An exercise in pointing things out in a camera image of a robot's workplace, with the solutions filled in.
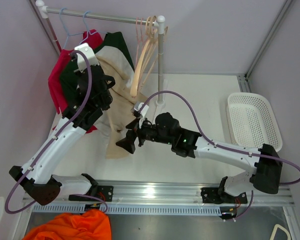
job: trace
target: plastic basket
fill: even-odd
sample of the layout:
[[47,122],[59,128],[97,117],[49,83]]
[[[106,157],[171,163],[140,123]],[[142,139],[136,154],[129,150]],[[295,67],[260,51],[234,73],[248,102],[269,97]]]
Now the plastic basket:
[[259,94],[238,92],[228,97],[231,141],[245,147],[269,144],[278,152],[282,138],[269,101]]

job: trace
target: gray wall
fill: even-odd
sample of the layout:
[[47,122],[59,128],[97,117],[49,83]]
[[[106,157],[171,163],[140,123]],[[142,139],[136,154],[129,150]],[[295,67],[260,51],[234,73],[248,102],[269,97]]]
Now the gray wall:
[[[9,175],[38,150],[54,114],[47,79],[57,60],[28,1],[0,0],[0,196],[15,183]],[[20,207],[21,189],[10,208]],[[0,240],[8,240],[16,215],[4,214]]]
[[[280,132],[282,158],[300,165],[300,0],[297,0],[254,70],[252,90],[271,103]],[[299,177],[284,168],[283,180]],[[300,183],[291,186],[300,216]]]
[[[190,74],[244,73],[253,60],[285,0],[45,0],[55,8],[105,15],[147,18],[164,15],[169,26],[165,72]],[[57,14],[52,25],[63,44],[66,35]],[[71,33],[84,29],[80,17],[64,16]],[[132,56],[136,54],[133,24],[89,19],[91,28],[122,31]],[[72,38],[69,47],[80,37]]]

